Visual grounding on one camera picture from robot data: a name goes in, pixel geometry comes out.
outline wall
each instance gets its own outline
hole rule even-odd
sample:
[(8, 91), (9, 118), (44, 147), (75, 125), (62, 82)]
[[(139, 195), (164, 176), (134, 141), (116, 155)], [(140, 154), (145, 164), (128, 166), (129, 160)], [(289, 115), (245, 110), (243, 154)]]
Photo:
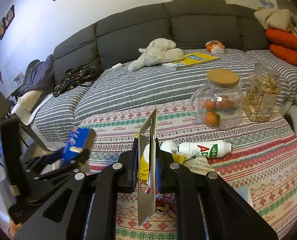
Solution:
[[(0, 21), (15, 5), (15, 18), (0, 41), (0, 69), (7, 94), (17, 74), (34, 59), (44, 60), (59, 43), (80, 29), (116, 12), (167, 0), (0, 0)], [(226, 0), (252, 8), (258, 0)]]

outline sofa backrest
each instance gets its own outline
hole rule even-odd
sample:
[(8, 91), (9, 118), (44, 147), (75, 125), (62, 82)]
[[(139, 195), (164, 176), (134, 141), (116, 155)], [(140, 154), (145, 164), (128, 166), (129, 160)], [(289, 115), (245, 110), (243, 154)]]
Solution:
[(56, 46), (53, 52), (55, 84), (61, 82), (65, 71), (82, 64), (100, 65), (97, 42), (96, 23), (78, 31)]
[(184, 0), (136, 7), (108, 16), (58, 45), (53, 53), (55, 83), (69, 68), (137, 59), (139, 48), (156, 38), (172, 39), (181, 49), (202, 49), (211, 40), (226, 48), (268, 49), (255, 10), (223, 0)]

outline glass jar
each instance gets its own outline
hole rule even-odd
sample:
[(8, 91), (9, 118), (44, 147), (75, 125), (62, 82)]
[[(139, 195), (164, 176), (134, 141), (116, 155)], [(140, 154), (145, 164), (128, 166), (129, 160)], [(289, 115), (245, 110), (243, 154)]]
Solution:
[(252, 122), (267, 122), (280, 93), (280, 74), (270, 66), (256, 63), (250, 73), (244, 111)]
[[(228, 69), (210, 70), (207, 78), (207, 83), (192, 95), (188, 103), (190, 114), (214, 129), (237, 126), (244, 109), (241, 91), (244, 81)], [(196, 99), (198, 113), (193, 106)]]

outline silver bolt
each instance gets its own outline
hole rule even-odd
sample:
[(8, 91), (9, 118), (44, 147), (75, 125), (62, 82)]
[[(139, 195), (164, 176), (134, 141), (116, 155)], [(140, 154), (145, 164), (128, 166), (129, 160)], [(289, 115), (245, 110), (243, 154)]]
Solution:
[(171, 168), (172, 170), (177, 170), (177, 169), (179, 168), (179, 164), (178, 164), (178, 163), (171, 163), (171, 164), (170, 164), (170, 168)]
[(112, 168), (115, 169), (115, 170), (119, 170), (123, 167), (123, 164), (122, 163), (114, 163)]
[(75, 176), (74, 176), (74, 178), (75, 178), (76, 180), (81, 180), (81, 179), (83, 179), (84, 177), (85, 177), (84, 173), (81, 173), (81, 172), (76, 173)]
[(213, 172), (213, 171), (209, 172), (208, 176), (210, 179), (217, 179), (217, 177), (218, 177), (217, 173)]

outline table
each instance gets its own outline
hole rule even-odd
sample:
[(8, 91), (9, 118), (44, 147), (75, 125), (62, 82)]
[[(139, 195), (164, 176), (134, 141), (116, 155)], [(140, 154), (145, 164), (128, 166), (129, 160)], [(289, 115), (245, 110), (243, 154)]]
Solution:
[[(97, 114), (80, 126), (96, 131), (89, 163), (93, 172), (116, 162), (131, 149), (135, 134), (146, 117), (158, 108), (157, 136), (160, 143), (173, 140), (223, 139), (233, 154), (211, 159), (213, 166), (233, 188), (248, 185), (254, 209), (281, 239), (297, 220), (297, 138), (286, 120), (273, 114), (270, 122), (250, 122), (245, 113), (238, 127), (217, 131), (190, 116), (188, 100), (132, 110)], [(174, 195), (156, 195), (158, 205), (173, 210)], [(137, 224), (137, 193), (119, 194), (116, 239), (176, 239), (175, 219), (155, 213)]]
[(9, 93), (5, 98), (6, 98), (6, 99), (9, 99), (10, 96), (12, 96), (12, 97), (15, 96), (15, 95), (13, 95), (14, 92), (16, 92), (16, 91), (21, 87), (22, 84), (23, 84), (23, 83), (19, 84), (16, 88), (14, 88), (14, 89), (12, 90), (12, 92)]

